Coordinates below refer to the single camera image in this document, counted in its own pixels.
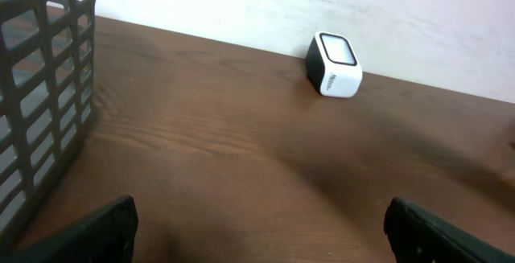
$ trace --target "plastic basket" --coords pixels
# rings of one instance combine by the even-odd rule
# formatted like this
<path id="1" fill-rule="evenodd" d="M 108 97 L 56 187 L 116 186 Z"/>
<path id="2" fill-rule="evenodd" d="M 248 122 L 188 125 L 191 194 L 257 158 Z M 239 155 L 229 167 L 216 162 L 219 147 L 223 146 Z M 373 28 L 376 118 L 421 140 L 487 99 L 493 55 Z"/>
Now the plastic basket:
<path id="1" fill-rule="evenodd" d="M 95 0 L 0 0 L 0 252 L 82 141 Z"/>

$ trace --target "gray basket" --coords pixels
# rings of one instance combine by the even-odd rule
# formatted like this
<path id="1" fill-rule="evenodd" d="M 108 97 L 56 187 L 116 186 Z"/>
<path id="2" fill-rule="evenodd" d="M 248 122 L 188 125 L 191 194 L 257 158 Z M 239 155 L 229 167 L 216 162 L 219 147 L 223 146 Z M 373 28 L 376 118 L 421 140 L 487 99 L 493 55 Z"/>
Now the gray basket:
<path id="1" fill-rule="evenodd" d="M 95 0 L 0 0 L 0 253 L 80 146 Z"/>

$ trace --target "wood grain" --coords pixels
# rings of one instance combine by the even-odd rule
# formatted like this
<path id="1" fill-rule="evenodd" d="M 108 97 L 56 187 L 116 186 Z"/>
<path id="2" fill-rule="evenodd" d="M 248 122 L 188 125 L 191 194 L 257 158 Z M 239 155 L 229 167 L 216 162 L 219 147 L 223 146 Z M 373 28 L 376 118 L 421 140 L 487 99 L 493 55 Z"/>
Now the wood grain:
<path id="1" fill-rule="evenodd" d="M 20 247 L 128 194 L 135 262 L 394 262 L 401 196 L 515 253 L 515 105 L 371 74 L 321 97 L 301 59 L 106 18 L 95 47 L 89 135 Z"/>

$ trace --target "device screen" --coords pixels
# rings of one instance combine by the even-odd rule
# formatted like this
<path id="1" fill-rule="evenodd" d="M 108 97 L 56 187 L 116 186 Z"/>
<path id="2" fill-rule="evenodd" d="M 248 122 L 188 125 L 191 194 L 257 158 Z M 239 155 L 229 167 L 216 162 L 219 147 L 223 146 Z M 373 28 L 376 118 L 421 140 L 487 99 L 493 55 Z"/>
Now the device screen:
<path id="1" fill-rule="evenodd" d="M 332 62 L 356 65 L 356 60 L 346 39 L 328 34 L 322 34 L 320 38 Z"/>

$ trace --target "brown object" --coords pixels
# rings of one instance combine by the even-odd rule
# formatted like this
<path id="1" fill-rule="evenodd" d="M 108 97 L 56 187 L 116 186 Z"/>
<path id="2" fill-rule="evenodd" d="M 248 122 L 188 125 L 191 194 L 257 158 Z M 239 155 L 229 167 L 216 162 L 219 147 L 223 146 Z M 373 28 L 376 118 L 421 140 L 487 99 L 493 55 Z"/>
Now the brown object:
<path id="1" fill-rule="evenodd" d="M 394 262 L 401 196 L 515 254 L 515 105 L 366 73 L 322 97 L 302 59 L 96 30 L 89 135 L 20 248 L 129 194 L 135 262 Z"/>

